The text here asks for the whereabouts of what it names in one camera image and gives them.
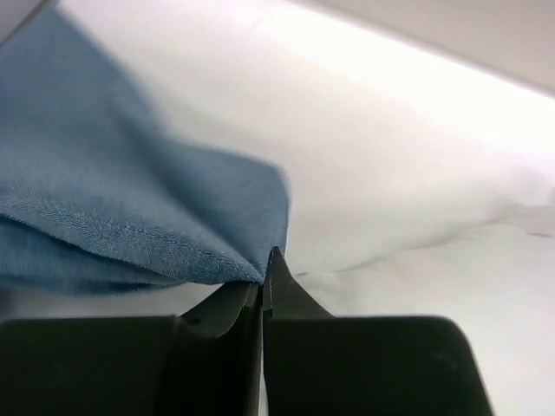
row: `blue towel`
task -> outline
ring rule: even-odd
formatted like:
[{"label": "blue towel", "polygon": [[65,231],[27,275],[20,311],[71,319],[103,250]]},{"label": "blue towel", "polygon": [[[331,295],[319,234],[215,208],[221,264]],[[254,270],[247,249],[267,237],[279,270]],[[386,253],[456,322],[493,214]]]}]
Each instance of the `blue towel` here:
[{"label": "blue towel", "polygon": [[0,48],[0,286],[261,283],[288,198],[265,163],[172,140],[56,9]]}]

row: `denim fabric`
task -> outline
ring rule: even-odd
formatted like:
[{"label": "denim fabric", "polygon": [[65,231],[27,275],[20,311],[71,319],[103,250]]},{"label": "denim fabric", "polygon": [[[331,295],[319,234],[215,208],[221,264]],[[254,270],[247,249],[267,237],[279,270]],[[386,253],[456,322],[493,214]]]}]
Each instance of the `denim fabric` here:
[{"label": "denim fabric", "polygon": [[55,9],[0,49],[0,286],[264,280],[288,198],[265,163],[167,137]]}]

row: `white fabric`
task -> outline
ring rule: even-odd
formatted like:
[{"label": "white fabric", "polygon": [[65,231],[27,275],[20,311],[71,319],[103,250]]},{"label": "white fabric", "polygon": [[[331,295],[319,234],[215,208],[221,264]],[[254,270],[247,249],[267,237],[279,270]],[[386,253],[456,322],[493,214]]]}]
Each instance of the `white fabric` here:
[{"label": "white fabric", "polygon": [[[287,260],[326,309],[448,316],[496,414],[552,414],[555,101],[278,0],[62,6],[179,135],[284,167]],[[16,293],[11,310],[180,313],[211,290],[125,302]]]}]

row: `blue garment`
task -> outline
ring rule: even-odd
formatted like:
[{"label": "blue garment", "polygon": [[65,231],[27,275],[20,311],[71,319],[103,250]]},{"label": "blue garment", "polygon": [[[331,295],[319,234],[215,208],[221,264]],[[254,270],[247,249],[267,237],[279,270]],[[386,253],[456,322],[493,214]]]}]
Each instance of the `blue garment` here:
[{"label": "blue garment", "polygon": [[103,294],[264,280],[277,169],[178,142],[55,9],[0,49],[0,286]]}]

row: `folded cloth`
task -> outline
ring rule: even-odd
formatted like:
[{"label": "folded cloth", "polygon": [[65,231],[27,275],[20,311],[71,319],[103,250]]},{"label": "folded cloth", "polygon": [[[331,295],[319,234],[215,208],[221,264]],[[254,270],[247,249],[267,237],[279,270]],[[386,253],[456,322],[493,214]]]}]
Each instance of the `folded cloth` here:
[{"label": "folded cloth", "polygon": [[56,9],[0,49],[0,286],[261,283],[288,198],[265,163],[168,137]]}]

